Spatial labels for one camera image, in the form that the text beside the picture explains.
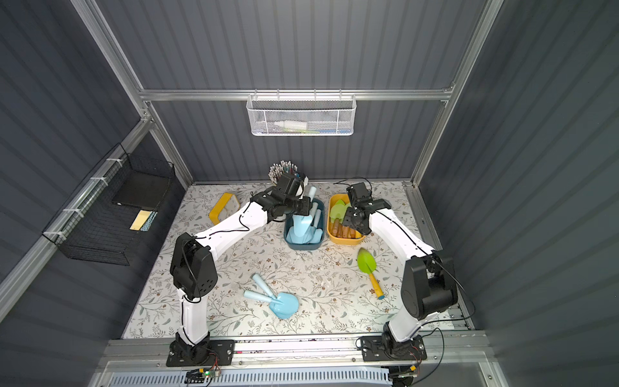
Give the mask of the green shovel wooden handle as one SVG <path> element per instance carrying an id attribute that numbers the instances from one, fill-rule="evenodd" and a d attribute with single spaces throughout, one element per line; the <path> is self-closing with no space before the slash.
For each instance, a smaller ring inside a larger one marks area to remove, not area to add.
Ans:
<path id="1" fill-rule="evenodd" d="M 349 207 L 350 203 L 345 203 L 342 199 L 335 202 L 330 208 L 330 221 L 332 223 L 342 222 Z"/>

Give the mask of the light blue shovel crossing front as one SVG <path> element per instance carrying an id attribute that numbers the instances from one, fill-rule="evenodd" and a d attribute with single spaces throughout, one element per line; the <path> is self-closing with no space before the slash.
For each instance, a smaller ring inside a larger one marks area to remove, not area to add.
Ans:
<path id="1" fill-rule="evenodd" d="M 256 293 L 251 290 L 245 290 L 243 292 L 243 296 L 245 296 L 245 298 L 262 303 L 275 303 L 277 301 L 276 298 L 269 297 L 268 295 L 262 293 Z"/>

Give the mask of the light blue shovel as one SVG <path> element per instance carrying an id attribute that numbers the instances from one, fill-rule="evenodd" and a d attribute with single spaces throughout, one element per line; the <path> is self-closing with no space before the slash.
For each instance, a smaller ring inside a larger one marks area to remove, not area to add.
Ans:
<path id="1" fill-rule="evenodd" d="M 318 204 L 314 201 L 314 197 L 317 193 L 317 188 L 315 186 L 311 186 L 309 189 L 309 193 L 307 198 L 310 199 L 311 208 L 309 211 L 309 215 L 294 215 L 293 216 L 293 227 L 290 228 L 289 237 L 290 241 L 295 244 L 306 244 L 311 241 L 314 235 L 314 227 L 312 226 L 314 222 L 314 217 L 318 210 Z"/>
<path id="2" fill-rule="evenodd" d="M 279 319 L 289 319 L 298 312 L 299 301 L 294 295 L 290 293 L 275 294 L 265 280 L 257 273 L 252 276 L 252 280 L 272 299 L 269 303 L 269 308 Z"/>

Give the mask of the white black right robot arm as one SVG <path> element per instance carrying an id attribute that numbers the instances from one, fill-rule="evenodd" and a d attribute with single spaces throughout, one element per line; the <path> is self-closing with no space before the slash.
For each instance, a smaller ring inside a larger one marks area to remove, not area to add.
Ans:
<path id="1" fill-rule="evenodd" d="M 361 235 L 375 234 L 403 264 L 402 307 L 387 322 L 391 343 L 410 340 L 425 325 L 458 302 L 458 284 L 451 274 L 453 259 L 442 257 L 401 222 L 391 204 L 374 198 L 363 183 L 347 188 L 350 207 L 343 223 Z"/>

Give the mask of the light blue shovel beside box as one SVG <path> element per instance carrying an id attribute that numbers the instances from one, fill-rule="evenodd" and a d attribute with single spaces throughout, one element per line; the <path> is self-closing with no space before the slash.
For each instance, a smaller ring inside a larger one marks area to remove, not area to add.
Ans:
<path id="1" fill-rule="evenodd" d="M 314 197 L 317 193 L 317 188 L 315 186 L 311 186 L 309 189 L 309 193 L 307 198 L 310 199 L 311 208 L 309 211 L 309 215 L 294 215 L 293 216 L 293 227 L 290 228 L 289 237 L 290 241 L 295 244 L 306 244 L 311 241 L 314 235 L 314 227 L 312 226 L 314 222 L 314 217 L 318 210 L 318 204 L 314 201 Z"/>

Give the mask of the yellow storage box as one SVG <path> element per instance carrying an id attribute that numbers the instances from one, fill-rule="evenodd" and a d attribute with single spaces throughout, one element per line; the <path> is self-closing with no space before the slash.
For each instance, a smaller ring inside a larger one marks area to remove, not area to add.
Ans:
<path id="1" fill-rule="evenodd" d="M 330 198 L 328 211 L 327 211 L 327 234 L 332 242 L 341 245 L 358 245 L 364 239 L 364 236 L 354 230 L 352 227 L 344 226 L 343 221 L 336 221 L 332 223 L 330 221 L 330 208 L 335 202 L 342 199 L 345 203 L 350 203 L 346 194 L 338 193 Z"/>

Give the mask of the teal storage box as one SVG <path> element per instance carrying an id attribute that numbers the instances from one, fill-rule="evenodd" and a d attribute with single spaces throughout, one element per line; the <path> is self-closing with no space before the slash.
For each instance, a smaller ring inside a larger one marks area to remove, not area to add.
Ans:
<path id="1" fill-rule="evenodd" d="M 325 222 L 325 206 L 319 199 L 312 201 L 314 211 L 311 225 L 306 230 L 303 236 L 297 236 L 293 230 L 293 219 L 288 219 L 285 223 L 284 238 L 290 248 L 298 251 L 313 251 L 317 250 L 325 239 L 326 222 Z"/>

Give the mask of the bundle of colored pencils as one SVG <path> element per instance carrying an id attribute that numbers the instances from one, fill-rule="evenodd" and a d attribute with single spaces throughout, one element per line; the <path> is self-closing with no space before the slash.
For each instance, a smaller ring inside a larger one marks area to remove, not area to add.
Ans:
<path id="1" fill-rule="evenodd" d="M 273 164 L 269 168 L 269 179 L 274 185 L 276 185 L 284 174 L 295 175 L 297 172 L 298 166 L 296 166 L 296 164 L 293 164 L 292 161 L 280 161 Z"/>

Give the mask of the white bottle in mesh basket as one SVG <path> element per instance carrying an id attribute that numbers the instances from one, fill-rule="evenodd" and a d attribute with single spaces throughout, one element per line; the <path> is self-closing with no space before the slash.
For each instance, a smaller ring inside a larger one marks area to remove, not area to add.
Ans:
<path id="1" fill-rule="evenodd" d="M 308 130 L 308 123 L 301 121 L 293 121 L 293 120 L 285 120 L 285 121 L 276 121 L 273 123 L 274 126 L 280 127 L 282 131 L 286 132 L 305 132 Z"/>

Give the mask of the black notebook in basket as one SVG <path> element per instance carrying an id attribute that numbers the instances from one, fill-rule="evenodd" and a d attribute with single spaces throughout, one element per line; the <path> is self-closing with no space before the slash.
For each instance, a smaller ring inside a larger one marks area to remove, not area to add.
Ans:
<path id="1" fill-rule="evenodd" d="M 112 198 L 112 203 L 154 211 L 164 199 L 169 184 L 169 177 L 131 172 Z"/>

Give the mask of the yellow sticky note pad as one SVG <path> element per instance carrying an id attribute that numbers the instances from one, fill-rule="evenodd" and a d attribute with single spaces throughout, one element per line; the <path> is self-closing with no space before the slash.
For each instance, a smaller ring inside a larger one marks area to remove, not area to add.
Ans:
<path id="1" fill-rule="evenodd" d="M 156 211 L 141 210 L 130 226 L 130 230 L 136 232 L 148 232 L 156 216 Z"/>

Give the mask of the small green circuit board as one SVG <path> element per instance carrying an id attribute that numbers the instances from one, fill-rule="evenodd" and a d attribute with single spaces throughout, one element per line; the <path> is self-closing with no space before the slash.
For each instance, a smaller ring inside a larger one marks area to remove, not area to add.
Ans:
<path id="1" fill-rule="evenodd" d="M 189 385 L 210 386 L 217 378 L 221 376 L 221 370 L 213 369 L 193 369 L 185 374 L 184 383 Z"/>

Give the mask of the white mesh wall basket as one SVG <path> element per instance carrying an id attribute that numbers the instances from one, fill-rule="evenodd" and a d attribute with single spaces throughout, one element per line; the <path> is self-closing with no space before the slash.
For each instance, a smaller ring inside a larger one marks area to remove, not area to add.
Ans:
<path id="1" fill-rule="evenodd" d="M 255 136 L 350 136 L 354 133 L 357 101 L 353 95 L 285 99 L 281 94 L 273 98 L 254 94 L 248 97 L 246 110 Z M 273 125 L 285 120 L 307 122 L 308 130 L 286 132 Z"/>

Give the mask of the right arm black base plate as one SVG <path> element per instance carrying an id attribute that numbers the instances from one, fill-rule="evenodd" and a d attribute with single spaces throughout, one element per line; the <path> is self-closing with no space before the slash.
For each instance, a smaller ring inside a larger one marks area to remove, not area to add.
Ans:
<path id="1" fill-rule="evenodd" d="M 421 335 L 400 343 L 390 332 L 381 335 L 364 335 L 356 340 L 364 362 L 412 361 L 420 363 L 427 359 L 426 346 Z"/>

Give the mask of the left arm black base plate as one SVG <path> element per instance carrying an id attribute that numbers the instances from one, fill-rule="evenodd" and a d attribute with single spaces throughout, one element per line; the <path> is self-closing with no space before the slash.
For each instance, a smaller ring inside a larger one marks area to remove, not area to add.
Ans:
<path id="1" fill-rule="evenodd" d="M 235 340 L 211 340 L 210 337 L 196 345 L 186 343 L 179 333 L 169 346 L 166 366 L 211 367 L 213 365 L 229 366 L 235 353 Z"/>

